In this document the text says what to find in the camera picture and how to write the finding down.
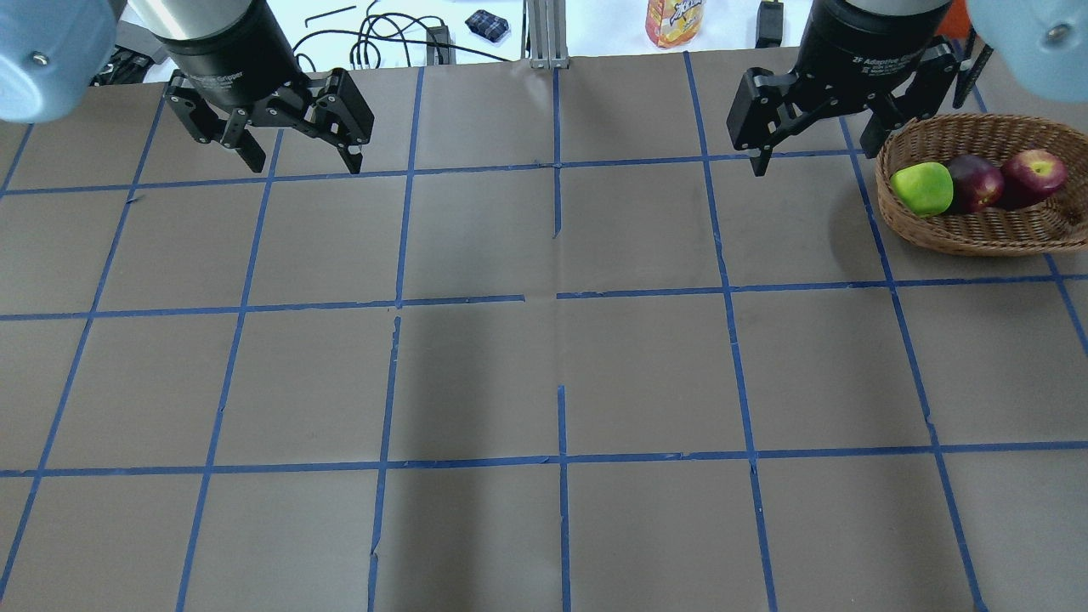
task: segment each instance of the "red apple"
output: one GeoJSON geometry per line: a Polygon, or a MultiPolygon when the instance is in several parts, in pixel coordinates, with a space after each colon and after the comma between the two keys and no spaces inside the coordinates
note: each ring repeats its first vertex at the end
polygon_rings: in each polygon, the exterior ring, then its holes
{"type": "Polygon", "coordinates": [[[1001,166],[1005,195],[998,206],[1016,210],[1038,204],[1062,188],[1068,178],[1065,164],[1044,149],[1029,149],[1014,155],[1001,166]]]}
{"type": "Polygon", "coordinates": [[[978,212],[997,203],[1005,189],[1005,180],[998,167],[977,155],[961,155],[948,161],[955,185],[955,198],[950,212],[978,212]]]}

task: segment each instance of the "green apple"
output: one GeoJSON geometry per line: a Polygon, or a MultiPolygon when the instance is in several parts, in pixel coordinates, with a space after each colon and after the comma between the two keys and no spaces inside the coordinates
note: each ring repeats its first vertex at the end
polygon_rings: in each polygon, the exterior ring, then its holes
{"type": "Polygon", "coordinates": [[[952,174],[936,161],[911,166],[892,174],[891,188],[912,212],[923,218],[948,210],[955,195],[952,174]]]}

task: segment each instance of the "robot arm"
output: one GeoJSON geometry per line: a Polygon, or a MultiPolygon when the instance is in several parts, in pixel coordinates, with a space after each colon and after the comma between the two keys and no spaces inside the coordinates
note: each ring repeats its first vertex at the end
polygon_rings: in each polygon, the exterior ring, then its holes
{"type": "MultiPolygon", "coordinates": [[[[951,0],[814,0],[798,62],[783,75],[754,68],[737,90],[727,127],[762,176],[776,145],[817,120],[865,109],[862,148],[875,157],[893,131],[937,112],[960,61],[934,33],[951,0]],[[908,79],[902,96],[893,91],[908,79]]],[[[1042,96],[1088,99],[1088,3],[970,0],[979,34],[1009,58],[1013,74],[1042,96]]]]}
{"type": "MultiPolygon", "coordinates": [[[[71,112],[112,50],[124,4],[0,0],[0,26],[16,34],[0,42],[0,119],[49,121],[71,112]]],[[[131,4],[180,68],[165,97],[195,140],[218,142],[260,172],[265,156],[249,126],[293,127],[336,147],[348,170],[360,171],[360,146],[374,122],[367,101],[342,69],[321,81],[298,69],[267,0],[131,4]]]]}

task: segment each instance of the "black cable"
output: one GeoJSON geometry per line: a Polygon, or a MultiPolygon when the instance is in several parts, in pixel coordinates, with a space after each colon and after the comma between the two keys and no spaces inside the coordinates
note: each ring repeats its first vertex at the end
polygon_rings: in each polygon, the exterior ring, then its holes
{"type": "Polygon", "coordinates": [[[306,58],[306,61],[310,62],[310,72],[318,72],[318,66],[313,63],[313,60],[310,59],[310,56],[307,56],[306,53],[298,53],[295,56],[295,65],[298,66],[299,71],[302,70],[302,64],[300,64],[298,60],[302,58],[306,58]]]}
{"type": "MultiPolygon", "coordinates": [[[[411,28],[412,25],[419,25],[420,27],[423,28],[423,32],[426,34],[426,37],[431,39],[430,41],[437,44],[438,39],[434,37],[434,34],[431,32],[431,28],[426,27],[426,24],[421,21],[428,17],[434,17],[438,20],[438,22],[441,22],[442,25],[446,25],[446,22],[442,21],[442,17],[438,17],[436,15],[426,15],[419,19],[405,13],[382,13],[381,15],[367,15],[367,17],[363,19],[362,24],[359,25],[359,41],[356,42],[356,46],[351,47],[351,50],[348,51],[348,53],[355,52],[356,58],[359,57],[358,46],[362,42],[363,38],[370,38],[371,36],[374,36],[374,26],[378,24],[378,20],[385,20],[391,24],[393,24],[393,27],[397,28],[396,34],[400,35],[401,42],[405,42],[406,33],[408,32],[408,29],[411,28]],[[400,27],[397,25],[396,22],[393,21],[392,17],[403,17],[409,20],[411,23],[409,25],[400,27]],[[364,27],[367,28],[366,35],[362,34],[362,29],[364,27]]],[[[363,58],[366,59],[366,48],[363,48],[363,58]]],[[[408,68],[411,68],[411,56],[408,54],[407,42],[405,42],[405,61],[408,63],[408,68]]]]}
{"type": "MultiPolygon", "coordinates": [[[[313,38],[314,36],[320,36],[322,34],[347,34],[348,36],[355,36],[355,37],[359,36],[359,33],[355,32],[354,29],[320,29],[318,32],[311,32],[310,34],[307,34],[306,36],[304,36],[302,38],[300,38],[298,40],[298,42],[296,42],[295,46],[292,48],[292,51],[297,51],[298,48],[299,48],[299,46],[302,45],[302,42],[306,42],[310,38],[313,38]]],[[[399,38],[387,38],[385,36],[378,36],[378,35],[374,35],[371,38],[373,38],[374,40],[384,40],[384,41],[390,41],[390,42],[399,42],[400,41],[399,38]]],[[[408,42],[409,45],[431,45],[432,47],[438,47],[441,49],[457,49],[458,51],[465,51],[466,53],[475,53],[477,56],[483,56],[485,58],[489,58],[489,59],[492,59],[492,60],[497,60],[497,61],[500,61],[500,62],[508,62],[508,61],[510,61],[510,60],[508,60],[506,58],[500,58],[498,56],[493,56],[493,54],[486,53],[484,51],[478,51],[475,49],[469,49],[467,47],[460,47],[460,46],[457,46],[457,45],[447,45],[445,42],[431,42],[430,40],[405,40],[405,42],[408,42]]]]}
{"type": "MultiPolygon", "coordinates": [[[[366,61],[367,65],[370,65],[370,57],[369,57],[369,53],[367,53],[367,46],[363,45],[363,40],[369,40],[370,39],[370,37],[372,36],[372,33],[374,30],[374,25],[378,23],[379,20],[385,20],[385,21],[390,22],[390,24],[392,24],[393,27],[395,27],[397,29],[396,33],[393,34],[393,36],[396,36],[398,34],[400,35],[400,41],[404,42],[404,46],[405,46],[405,61],[408,62],[408,66],[411,68],[411,56],[408,53],[408,42],[407,42],[406,36],[405,36],[405,29],[406,28],[403,28],[403,27],[398,26],[397,22],[393,21],[387,15],[367,15],[367,17],[362,20],[362,23],[359,24],[359,40],[358,40],[358,42],[355,44],[356,45],[355,47],[351,47],[351,49],[355,50],[355,57],[356,57],[356,59],[359,60],[360,64],[363,63],[363,61],[366,61]],[[364,27],[368,28],[367,29],[367,34],[362,33],[362,29],[364,27]],[[361,59],[359,58],[359,53],[358,53],[358,48],[359,48],[360,45],[362,46],[362,58],[361,59]]],[[[353,52],[351,50],[348,51],[348,57],[351,56],[351,52],[353,52]]]]}

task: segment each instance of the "grid square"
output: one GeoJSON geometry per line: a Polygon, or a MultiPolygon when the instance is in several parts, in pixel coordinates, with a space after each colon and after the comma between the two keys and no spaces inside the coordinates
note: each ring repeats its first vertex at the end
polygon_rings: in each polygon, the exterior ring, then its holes
{"type": "Polygon", "coordinates": [[[1088,274],[1088,252],[1061,253],[1053,257],[1063,274],[1088,274]]]}
{"type": "Polygon", "coordinates": [[[778,609],[972,609],[930,455],[759,462],[778,609]]]}
{"type": "Polygon", "coordinates": [[[403,178],[276,184],[250,304],[393,299],[404,198],[403,178]]]}
{"type": "MultiPolygon", "coordinates": [[[[737,155],[726,128],[726,117],[732,108],[737,87],[744,71],[762,66],[786,74],[798,59],[796,47],[774,49],[737,49],[729,51],[702,51],[691,53],[691,68],[698,86],[698,102],[703,111],[703,127],[710,155],[737,155]]],[[[782,140],[776,151],[840,150],[846,147],[839,120],[817,121],[808,130],[782,140]]],[[[770,162],[770,172],[780,160],[770,162]]]]}
{"type": "Polygon", "coordinates": [[[33,478],[0,478],[0,550],[11,550],[33,478]]]}
{"type": "Polygon", "coordinates": [[[712,172],[733,285],[883,280],[849,157],[776,159],[761,178],[738,160],[712,172]]]}
{"type": "Polygon", "coordinates": [[[1080,609],[1088,601],[1088,452],[944,457],[990,610],[1080,609]]]}
{"type": "Polygon", "coordinates": [[[256,179],[267,176],[272,166],[276,130],[250,127],[249,133],[264,149],[267,159],[260,173],[249,170],[237,151],[224,149],[212,142],[201,145],[189,136],[177,115],[169,108],[163,109],[159,128],[156,130],[151,149],[144,164],[141,183],[173,183],[178,181],[222,181],[231,179],[256,179]]]}
{"type": "Polygon", "coordinates": [[[885,289],[733,296],[761,449],[929,444],[885,289]]]}
{"type": "Polygon", "coordinates": [[[579,58],[559,73],[559,98],[564,161],[700,155],[680,53],[579,58]]]}
{"type": "Polygon", "coordinates": [[[390,458],[558,451],[552,303],[404,311],[390,458]]]}
{"type": "Polygon", "coordinates": [[[375,610],[561,608],[559,469],[396,469],[385,489],[375,610]]]}
{"type": "Polygon", "coordinates": [[[101,308],[236,306],[249,265],[262,185],[140,192],[101,308]]]}
{"type": "Polygon", "coordinates": [[[247,316],[217,463],[381,458],[392,345],[385,309],[247,316]]]}
{"type": "Polygon", "coordinates": [[[26,135],[27,126],[21,123],[0,121],[0,186],[3,185],[11,170],[11,163],[18,152],[18,145],[26,135]]]}
{"type": "Polygon", "coordinates": [[[1088,439],[1088,377],[1053,283],[901,289],[941,442],[1088,439]]]}
{"type": "Polygon", "coordinates": [[[744,449],[720,295],[559,308],[571,453],[744,449]]]}
{"type": "Polygon", "coordinates": [[[406,297],[555,293],[553,172],[418,176],[406,297]]]}
{"type": "Polygon", "coordinates": [[[0,469],[38,466],[85,325],[0,323],[0,469]]]}
{"type": "Polygon", "coordinates": [[[49,467],[203,465],[235,319],[96,320],[49,467]]]}
{"type": "MultiPolygon", "coordinates": [[[[351,78],[374,113],[370,144],[362,147],[362,171],[407,170],[411,117],[418,69],[351,71],[351,78]]],[[[295,130],[284,130],[279,176],[344,174],[347,167],[336,148],[295,130]]]]}
{"type": "Polygon", "coordinates": [[[1081,326],[1088,326],[1088,280],[1065,281],[1065,289],[1070,292],[1081,326]]]}
{"type": "Polygon", "coordinates": [[[10,188],[132,184],[161,91],[141,85],[88,88],[72,114],[34,126],[10,188]],[[103,143],[109,155],[102,155],[103,143]]]}
{"type": "Polygon", "coordinates": [[[552,71],[534,70],[528,60],[429,68],[416,168],[549,162],[552,106],[552,71]]]}
{"type": "Polygon", "coordinates": [[[366,607],[374,472],[215,475],[185,610],[366,607]]]}
{"type": "Polygon", "coordinates": [[[0,207],[0,313],[90,309],[123,193],[29,195],[0,207]]]}
{"type": "Polygon", "coordinates": [[[895,280],[979,279],[1050,276],[1041,255],[1029,257],[962,257],[929,250],[906,242],[880,219],[877,205],[876,160],[858,156],[865,188],[877,216],[880,240],[895,280]]]}
{"type": "Polygon", "coordinates": [[[721,286],[705,185],[698,163],[564,171],[560,291],[721,286]]]}
{"type": "Polygon", "coordinates": [[[4,612],[173,610],[199,476],[47,478],[4,612]]]}
{"type": "Polygon", "coordinates": [[[570,466],[576,610],[765,610],[747,462],[570,466]]]}

